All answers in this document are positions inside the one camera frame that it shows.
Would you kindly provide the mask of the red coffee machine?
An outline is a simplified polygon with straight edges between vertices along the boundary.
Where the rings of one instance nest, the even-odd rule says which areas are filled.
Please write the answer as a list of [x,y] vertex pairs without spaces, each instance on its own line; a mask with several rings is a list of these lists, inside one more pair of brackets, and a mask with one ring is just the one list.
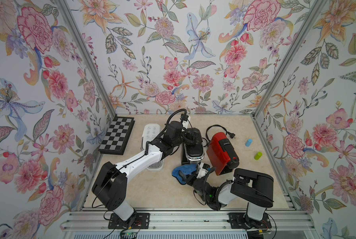
[[223,132],[212,137],[206,153],[217,176],[231,173],[239,166],[239,157]]

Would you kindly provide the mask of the blue microfiber cloth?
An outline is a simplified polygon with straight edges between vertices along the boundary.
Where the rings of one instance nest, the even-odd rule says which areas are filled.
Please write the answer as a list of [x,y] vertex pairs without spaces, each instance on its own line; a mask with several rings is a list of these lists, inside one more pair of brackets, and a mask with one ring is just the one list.
[[197,168],[197,164],[181,165],[172,171],[172,176],[176,178],[181,185],[186,185],[188,178],[197,172]]

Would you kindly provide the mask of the black coffee machine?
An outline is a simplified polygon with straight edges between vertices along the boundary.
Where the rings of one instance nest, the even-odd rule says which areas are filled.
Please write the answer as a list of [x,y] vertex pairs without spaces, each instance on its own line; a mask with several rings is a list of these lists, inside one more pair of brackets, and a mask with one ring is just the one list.
[[197,128],[189,128],[186,131],[192,131],[196,135],[197,143],[196,145],[186,145],[182,144],[182,153],[181,153],[181,165],[185,164],[200,164],[204,159],[204,150],[202,143],[201,132]]

